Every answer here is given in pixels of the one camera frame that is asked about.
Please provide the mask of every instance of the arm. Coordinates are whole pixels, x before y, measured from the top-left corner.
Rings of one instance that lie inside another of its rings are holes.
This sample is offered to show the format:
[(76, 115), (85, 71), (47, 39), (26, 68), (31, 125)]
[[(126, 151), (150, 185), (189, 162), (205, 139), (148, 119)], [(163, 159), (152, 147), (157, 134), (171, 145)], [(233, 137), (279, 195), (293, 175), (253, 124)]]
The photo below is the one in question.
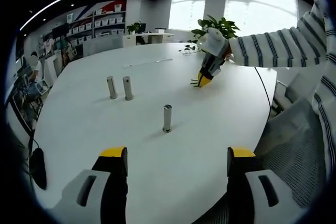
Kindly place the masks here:
[(326, 32), (317, 4), (297, 28), (229, 40), (234, 61), (253, 67), (306, 67), (326, 61)]
[(36, 79), (36, 77), (37, 77), (37, 74), (38, 74), (38, 71), (37, 71), (37, 70), (34, 70), (32, 76), (30, 77), (29, 80), (30, 80), (31, 82), (35, 81), (35, 79)]

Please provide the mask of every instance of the white table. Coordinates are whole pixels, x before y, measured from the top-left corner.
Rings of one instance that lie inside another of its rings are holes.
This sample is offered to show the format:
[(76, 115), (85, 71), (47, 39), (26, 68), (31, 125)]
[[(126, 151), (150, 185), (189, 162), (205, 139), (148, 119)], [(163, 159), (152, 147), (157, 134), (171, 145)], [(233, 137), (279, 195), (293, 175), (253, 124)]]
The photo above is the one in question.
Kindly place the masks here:
[[(36, 186), (53, 207), (65, 185), (90, 169), (106, 148), (128, 148), (127, 224), (191, 223), (225, 193), (227, 148), (254, 150), (269, 105), (254, 68), (225, 63), (203, 88), (190, 85), (204, 53), (183, 55), (184, 44), (120, 48), (71, 62), (42, 108), (35, 139), (44, 150), (48, 187)], [(149, 63), (162, 59), (172, 59)], [(270, 101), (276, 72), (259, 69)], [(111, 100), (106, 77), (118, 98)], [(122, 77), (134, 99), (126, 101)], [(172, 106), (164, 133), (163, 106)]]

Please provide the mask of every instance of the silver cylinder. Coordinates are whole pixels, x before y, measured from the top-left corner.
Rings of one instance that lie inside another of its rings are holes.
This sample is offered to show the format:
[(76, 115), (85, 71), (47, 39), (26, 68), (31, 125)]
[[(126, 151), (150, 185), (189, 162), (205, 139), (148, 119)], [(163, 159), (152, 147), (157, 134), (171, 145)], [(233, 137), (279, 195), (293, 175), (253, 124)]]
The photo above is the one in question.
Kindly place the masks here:
[(115, 99), (117, 98), (118, 94), (116, 92), (116, 87), (114, 85), (114, 80), (113, 80), (113, 76), (108, 76), (107, 77), (107, 85), (109, 87), (109, 91), (110, 91), (110, 98), (111, 99)]
[(171, 132), (172, 124), (172, 107), (169, 104), (163, 106), (163, 131), (165, 133)]
[(122, 80), (124, 82), (125, 100), (130, 101), (133, 99), (131, 79), (129, 76), (125, 76)]

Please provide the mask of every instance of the window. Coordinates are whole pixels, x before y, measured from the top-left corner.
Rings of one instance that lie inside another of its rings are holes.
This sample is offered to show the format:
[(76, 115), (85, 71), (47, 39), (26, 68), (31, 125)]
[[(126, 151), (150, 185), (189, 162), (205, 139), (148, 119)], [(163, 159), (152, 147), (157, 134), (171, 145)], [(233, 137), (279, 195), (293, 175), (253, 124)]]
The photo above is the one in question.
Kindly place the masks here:
[(193, 30), (200, 28), (198, 19), (203, 19), (205, 0), (172, 0), (169, 29)]
[(241, 29), (237, 36), (296, 26), (297, 0), (226, 0), (224, 17)]

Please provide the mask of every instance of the green leaves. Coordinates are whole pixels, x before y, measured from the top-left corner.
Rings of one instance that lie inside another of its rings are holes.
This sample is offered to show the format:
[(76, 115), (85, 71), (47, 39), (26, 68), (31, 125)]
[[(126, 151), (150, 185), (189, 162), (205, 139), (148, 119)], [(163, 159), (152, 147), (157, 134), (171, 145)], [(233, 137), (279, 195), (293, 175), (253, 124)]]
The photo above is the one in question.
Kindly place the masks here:
[(205, 31), (202, 31), (202, 30), (199, 30), (199, 29), (191, 30), (191, 32), (195, 35), (201, 35), (201, 36), (204, 36), (206, 34)]
[(201, 26), (202, 29), (195, 29), (191, 32), (194, 34), (194, 40), (188, 40), (189, 43), (197, 43), (197, 41), (203, 37), (209, 27), (213, 27), (218, 29), (224, 38), (236, 38), (235, 30), (240, 30), (236, 25), (235, 22), (226, 20), (226, 18), (222, 17), (220, 20), (216, 20), (211, 15), (208, 15), (209, 19), (199, 19), (197, 22)]
[(188, 42), (188, 43), (194, 43), (194, 44), (196, 44), (196, 43), (198, 42), (198, 40), (197, 40), (197, 39), (195, 39), (195, 40), (191, 40), (191, 39), (190, 39), (190, 40), (188, 40), (187, 42)]
[(210, 20), (214, 23), (215, 26), (218, 25), (218, 22), (217, 22), (217, 20), (216, 20), (214, 17), (212, 17), (212, 16), (210, 16), (210, 15), (208, 15), (208, 17), (209, 17)]

